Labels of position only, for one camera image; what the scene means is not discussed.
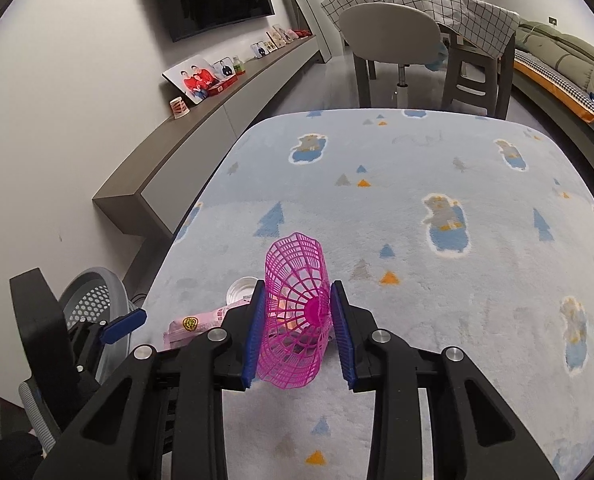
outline sofa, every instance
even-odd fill
[[[594,47],[522,20],[512,84],[561,127],[594,169]]]

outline table leg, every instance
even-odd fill
[[[497,102],[494,110],[494,116],[497,119],[506,120],[508,115],[508,105],[510,103],[510,92],[512,91],[512,76],[514,75],[514,45],[515,36],[512,35],[504,55],[501,58],[501,72],[499,75],[499,92],[497,93]]]
[[[357,78],[357,94],[359,95],[360,108],[372,108],[371,105],[371,86],[368,80],[368,71],[366,70],[366,60],[353,54],[355,61],[355,77]]]
[[[377,73],[375,72],[375,62],[374,61],[368,62],[368,78],[370,78],[370,79],[377,78]]]

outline gray floor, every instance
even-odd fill
[[[375,108],[395,108],[393,91],[397,83],[397,67],[388,64],[376,64],[377,79],[371,81],[371,97]],[[430,72],[421,66],[412,66],[407,71],[409,99],[411,108],[439,110],[442,99],[445,70]],[[469,67],[467,74],[472,78],[482,78],[480,72]],[[258,120],[311,110],[331,110],[336,108],[358,108],[357,85],[352,55],[334,57],[326,64],[311,64],[290,81],[272,102],[263,110]],[[484,115],[485,111],[461,103],[453,103],[455,112]],[[583,156],[571,146],[570,140],[560,131],[556,124],[544,115],[532,102],[519,92],[513,93],[508,109],[508,121],[525,124],[542,132],[563,149],[577,168],[594,194],[594,172]],[[161,267],[161,263],[170,245],[162,244],[157,256],[152,259],[148,270],[139,280],[137,293],[148,293],[151,284]],[[141,305],[143,298],[135,303]],[[30,428],[23,411],[17,406],[0,400],[0,438],[14,430]]]

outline houndstooth fabric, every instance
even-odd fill
[[[370,2],[421,10],[494,58],[504,53],[519,27],[519,14],[479,0],[324,0],[321,6],[337,27],[339,15],[345,9]]]
[[[574,101],[594,115],[594,101],[590,99],[590,96],[572,81],[563,77],[559,72],[545,64],[541,59],[527,52],[516,50],[514,51],[514,60],[546,78],[561,91],[570,96],[571,99],[574,99]]]

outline yellow round logo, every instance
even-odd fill
[[[199,320],[197,317],[184,317],[184,320],[181,322],[183,327],[188,330],[189,332],[193,332],[197,328],[197,324]]]

